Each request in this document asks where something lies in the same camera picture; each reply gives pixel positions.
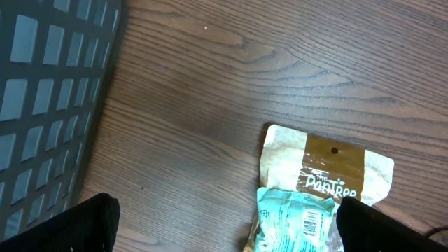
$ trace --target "dark plastic basket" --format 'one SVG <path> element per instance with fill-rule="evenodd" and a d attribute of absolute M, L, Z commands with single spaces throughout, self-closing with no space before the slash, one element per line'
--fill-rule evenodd
<path fill-rule="evenodd" d="M 0 241 L 77 204 L 121 0 L 0 0 Z"/>

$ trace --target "bag label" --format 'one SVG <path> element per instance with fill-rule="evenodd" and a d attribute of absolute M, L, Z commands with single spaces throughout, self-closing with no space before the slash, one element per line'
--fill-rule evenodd
<path fill-rule="evenodd" d="M 364 153 L 346 143 L 309 135 L 297 180 L 297 191 L 341 203 L 346 196 L 361 200 Z"/>

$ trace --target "plastic packet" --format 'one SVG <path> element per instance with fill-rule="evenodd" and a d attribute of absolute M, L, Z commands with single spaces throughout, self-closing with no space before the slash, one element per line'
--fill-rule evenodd
<path fill-rule="evenodd" d="M 323 251 L 333 219 L 333 199 L 317 200 L 301 192 L 257 190 L 261 231 L 255 252 Z"/>
<path fill-rule="evenodd" d="M 344 196 L 370 206 L 384 199 L 391 189 L 393 167 L 391 158 L 372 151 L 271 125 L 260 159 L 260 184 L 320 200 L 331 197 L 336 211 Z M 335 219 L 325 251 L 344 250 Z"/>

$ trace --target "barcode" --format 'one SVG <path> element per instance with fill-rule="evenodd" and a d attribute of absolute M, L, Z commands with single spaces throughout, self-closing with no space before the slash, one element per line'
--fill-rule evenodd
<path fill-rule="evenodd" d="M 303 213 L 303 234 L 316 242 L 321 229 L 321 214 L 317 211 L 305 210 Z"/>
<path fill-rule="evenodd" d="M 318 213 L 308 211 L 303 220 L 303 232 L 309 236 L 316 236 L 317 227 L 317 215 Z"/>

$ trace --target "table surface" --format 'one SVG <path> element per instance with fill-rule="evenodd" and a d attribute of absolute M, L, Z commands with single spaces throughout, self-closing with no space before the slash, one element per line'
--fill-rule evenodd
<path fill-rule="evenodd" d="M 446 1 L 128 4 L 81 193 L 120 200 L 117 250 L 138 232 L 145 251 L 240 251 L 271 123 L 393 158 L 375 206 L 447 225 Z"/>

